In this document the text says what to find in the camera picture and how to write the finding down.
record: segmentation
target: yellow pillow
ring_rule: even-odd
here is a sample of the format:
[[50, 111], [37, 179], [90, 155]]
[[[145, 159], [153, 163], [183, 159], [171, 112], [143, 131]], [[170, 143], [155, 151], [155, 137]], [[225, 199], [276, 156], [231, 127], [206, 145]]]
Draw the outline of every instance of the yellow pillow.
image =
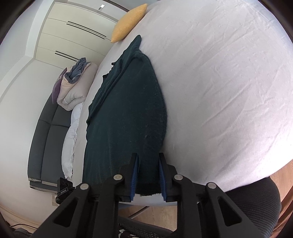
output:
[[144, 17], [146, 10], [147, 3], [131, 9], [121, 17], [113, 29], [111, 43], [123, 40]]

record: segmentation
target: cabinet door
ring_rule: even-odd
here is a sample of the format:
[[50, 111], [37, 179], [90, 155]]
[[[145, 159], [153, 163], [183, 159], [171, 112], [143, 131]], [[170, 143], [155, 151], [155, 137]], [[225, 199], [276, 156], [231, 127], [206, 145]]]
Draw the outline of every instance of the cabinet door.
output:
[[48, 18], [44, 24], [43, 33], [54, 35], [79, 45], [85, 46], [97, 53], [106, 55], [113, 44], [105, 37], [94, 32], [60, 20]]
[[55, 3], [48, 18], [80, 25], [109, 40], [116, 25], [116, 22], [95, 12], [65, 3]]
[[47, 50], [41, 47], [37, 48], [36, 60], [57, 66], [59, 68], [65, 69], [69, 68], [76, 63], [77, 60], [70, 59], [65, 55], [56, 53], [55, 51]]
[[54, 51], [56, 54], [69, 57], [73, 60], [86, 57], [87, 61], [94, 62], [97, 66], [100, 65], [105, 57], [82, 45], [45, 33], [41, 33], [38, 47]]

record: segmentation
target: white bed sheet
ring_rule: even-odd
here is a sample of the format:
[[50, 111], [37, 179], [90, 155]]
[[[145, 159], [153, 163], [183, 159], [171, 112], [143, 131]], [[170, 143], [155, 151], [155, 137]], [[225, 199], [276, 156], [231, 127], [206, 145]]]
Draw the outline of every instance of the white bed sheet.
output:
[[[287, 164], [293, 45], [272, 13], [257, 0], [161, 0], [147, 11], [99, 66], [77, 130], [74, 184], [82, 179], [88, 106], [138, 34], [167, 107], [162, 151], [178, 173], [228, 191]], [[158, 196], [136, 196], [134, 204], [167, 205]]]

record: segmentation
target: triangular cutout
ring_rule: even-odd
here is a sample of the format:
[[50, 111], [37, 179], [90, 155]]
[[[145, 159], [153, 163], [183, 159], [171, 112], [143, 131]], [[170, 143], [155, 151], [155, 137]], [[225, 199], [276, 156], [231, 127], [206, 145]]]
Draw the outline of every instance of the triangular cutout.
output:
[[221, 212], [226, 226], [232, 226], [242, 221], [241, 217], [230, 207], [230, 205], [222, 198], [218, 198]]
[[69, 227], [75, 208], [77, 206], [78, 198], [73, 199], [70, 204], [55, 218], [54, 223], [63, 227]]

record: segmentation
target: dark green garment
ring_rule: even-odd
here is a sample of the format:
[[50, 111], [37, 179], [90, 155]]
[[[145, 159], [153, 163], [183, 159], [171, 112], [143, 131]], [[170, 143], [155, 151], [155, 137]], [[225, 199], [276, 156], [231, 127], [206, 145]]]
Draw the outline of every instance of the dark green garment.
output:
[[139, 50], [140, 43], [138, 35], [112, 63], [88, 108], [83, 182], [104, 182], [130, 162], [132, 153], [138, 153], [136, 193], [150, 195], [160, 192], [158, 159], [167, 112], [151, 62]]

